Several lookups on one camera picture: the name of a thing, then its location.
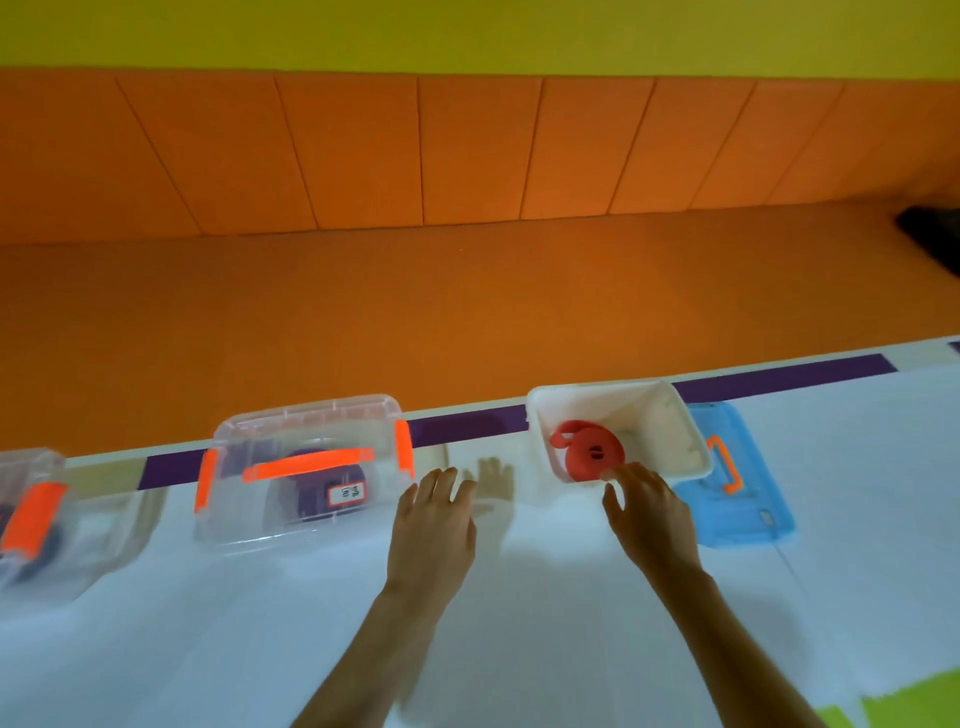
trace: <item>white plastic bin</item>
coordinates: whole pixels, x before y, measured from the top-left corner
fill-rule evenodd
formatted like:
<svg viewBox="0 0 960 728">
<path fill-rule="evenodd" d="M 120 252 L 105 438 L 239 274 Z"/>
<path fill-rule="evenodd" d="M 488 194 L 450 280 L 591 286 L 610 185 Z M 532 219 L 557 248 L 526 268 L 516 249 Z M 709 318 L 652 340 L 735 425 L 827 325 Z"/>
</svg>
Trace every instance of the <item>white plastic bin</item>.
<svg viewBox="0 0 960 728">
<path fill-rule="evenodd" d="M 63 457 L 0 452 L 0 616 L 72 601 L 122 561 L 141 494 L 75 500 Z"/>
<path fill-rule="evenodd" d="M 565 384 L 537 387 L 527 395 L 533 447 L 548 482 L 574 483 L 565 452 L 550 445 L 558 426 L 586 420 L 610 430 L 626 461 L 643 463 L 671 485 L 713 470 L 707 443 L 680 394 L 667 381 Z"/>
<path fill-rule="evenodd" d="M 238 415 L 204 456 L 196 536 L 249 549 L 389 533 L 414 477 L 410 429 L 386 395 Z"/>
</svg>

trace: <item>yellow wall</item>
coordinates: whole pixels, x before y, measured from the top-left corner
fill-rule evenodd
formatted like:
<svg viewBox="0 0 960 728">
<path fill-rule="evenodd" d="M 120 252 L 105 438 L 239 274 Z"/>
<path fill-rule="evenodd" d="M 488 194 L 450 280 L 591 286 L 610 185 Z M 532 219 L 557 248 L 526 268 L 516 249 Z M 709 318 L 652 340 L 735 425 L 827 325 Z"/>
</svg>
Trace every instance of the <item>yellow wall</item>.
<svg viewBox="0 0 960 728">
<path fill-rule="evenodd" d="M 956 0 L 3 0 L 0 65 L 960 79 Z"/>
</svg>

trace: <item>purple tape line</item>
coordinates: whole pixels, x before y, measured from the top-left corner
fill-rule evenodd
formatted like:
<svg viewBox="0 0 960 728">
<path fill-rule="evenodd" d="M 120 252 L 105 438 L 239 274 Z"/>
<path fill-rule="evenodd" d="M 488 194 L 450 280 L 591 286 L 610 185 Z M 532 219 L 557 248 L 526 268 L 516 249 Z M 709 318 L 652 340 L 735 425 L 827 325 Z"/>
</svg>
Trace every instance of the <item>purple tape line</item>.
<svg viewBox="0 0 960 728">
<path fill-rule="evenodd" d="M 861 379 L 864 376 L 888 375 L 896 370 L 883 354 L 871 353 L 851 356 L 848 359 L 814 361 L 736 375 L 678 381 L 674 382 L 674 386 L 687 404 L 696 404 L 767 395 L 771 392 L 785 392 L 788 389 L 813 387 L 834 381 Z"/>
<path fill-rule="evenodd" d="M 459 443 L 463 440 L 476 440 L 478 437 L 524 432 L 526 429 L 526 406 L 511 404 L 508 407 L 477 409 L 473 412 L 457 412 L 452 415 L 410 420 L 410 439 L 415 448 L 426 448 L 429 445 Z"/>
<path fill-rule="evenodd" d="M 146 491 L 180 483 L 195 483 L 200 477 L 200 462 L 204 459 L 205 452 L 205 449 L 191 449 L 150 455 L 136 489 Z"/>
<path fill-rule="evenodd" d="M 960 341 L 951 344 L 960 352 Z M 736 375 L 707 376 L 675 383 L 688 404 L 736 400 L 740 397 L 783 392 L 788 389 L 860 379 L 864 376 L 892 374 L 897 368 L 883 354 L 865 354 L 846 359 L 830 359 L 810 364 L 793 364 Z M 527 429 L 527 411 L 522 404 L 452 415 L 421 417 L 410 421 L 410 438 L 415 448 L 457 443 L 479 437 L 506 435 Z M 200 475 L 203 450 L 151 455 L 140 477 L 138 490 L 192 483 Z"/>
</svg>

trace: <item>white table surface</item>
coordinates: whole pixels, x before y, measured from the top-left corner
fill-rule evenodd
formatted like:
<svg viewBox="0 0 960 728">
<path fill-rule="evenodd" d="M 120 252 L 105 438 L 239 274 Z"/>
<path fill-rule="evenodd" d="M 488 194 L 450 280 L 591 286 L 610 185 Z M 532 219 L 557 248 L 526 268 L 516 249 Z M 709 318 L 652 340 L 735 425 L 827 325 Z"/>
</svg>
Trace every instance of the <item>white table surface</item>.
<svg viewBox="0 0 960 728">
<path fill-rule="evenodd" d="M 737 400 L 798 532 L 702 549 L 733 609 L 816 705 L 960 665 L 960 367 Z M 527 435 L 418 451 L 536 478 Z M 68 608 L 0 623 L 0 724 L 287 726 L 380 588 L 387 534 L 216 558 L 170 489 L 140 557 Z M 719 725 L 676 628 L 604 522 L 597 491 L 497 502 L 416 689 L 417 726 Z"/>
</svg>

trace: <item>orange floor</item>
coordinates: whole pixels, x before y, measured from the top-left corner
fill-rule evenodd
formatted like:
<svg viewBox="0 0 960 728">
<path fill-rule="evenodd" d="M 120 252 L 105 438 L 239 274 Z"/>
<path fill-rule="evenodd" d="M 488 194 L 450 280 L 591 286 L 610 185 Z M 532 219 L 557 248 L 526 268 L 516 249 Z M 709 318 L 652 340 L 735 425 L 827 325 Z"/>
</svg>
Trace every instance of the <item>orange floor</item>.
<svg viewBox="0 0 960 728">
<path fill-rule="evenodd" d="M 405 409 L 960 333 L 889 205 L 0 248 L 0 449 L 209 437 L 371 392 Z"/>
</svg>

